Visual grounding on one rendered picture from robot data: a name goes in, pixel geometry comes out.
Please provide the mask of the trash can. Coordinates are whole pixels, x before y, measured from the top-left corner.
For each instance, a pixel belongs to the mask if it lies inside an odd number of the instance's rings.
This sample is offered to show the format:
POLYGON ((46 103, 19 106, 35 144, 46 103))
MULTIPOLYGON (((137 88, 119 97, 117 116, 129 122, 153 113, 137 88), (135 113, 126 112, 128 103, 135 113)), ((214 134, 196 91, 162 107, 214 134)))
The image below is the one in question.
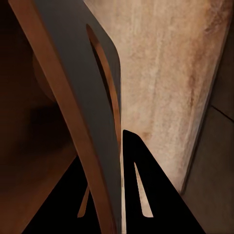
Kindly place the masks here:
POLYGON ((77 155, 122 234, 121 69, 83 0, 0 0, 0 234, 22 234, 77 155))

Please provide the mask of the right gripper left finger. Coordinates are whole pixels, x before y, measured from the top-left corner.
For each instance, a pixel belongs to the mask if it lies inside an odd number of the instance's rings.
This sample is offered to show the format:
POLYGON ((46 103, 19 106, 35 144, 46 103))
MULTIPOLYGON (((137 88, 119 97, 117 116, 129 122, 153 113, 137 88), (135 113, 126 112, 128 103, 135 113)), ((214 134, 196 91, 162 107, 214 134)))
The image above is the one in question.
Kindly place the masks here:
POLYGON ((76 156, 22 234, 101 234, 89 191, 85 215, 77 217, 88 182, 76 156))

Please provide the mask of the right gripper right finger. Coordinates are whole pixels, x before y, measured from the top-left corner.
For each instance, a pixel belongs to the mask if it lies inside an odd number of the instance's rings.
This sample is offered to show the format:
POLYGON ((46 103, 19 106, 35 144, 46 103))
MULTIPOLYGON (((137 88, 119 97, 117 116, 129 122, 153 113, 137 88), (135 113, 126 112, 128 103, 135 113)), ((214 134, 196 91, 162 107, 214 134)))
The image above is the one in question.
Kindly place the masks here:
POLYGON ((142 139, 123 130, 127 234, 206 234, 142 139), (153 217, 142 214, 136 163, 153 217))

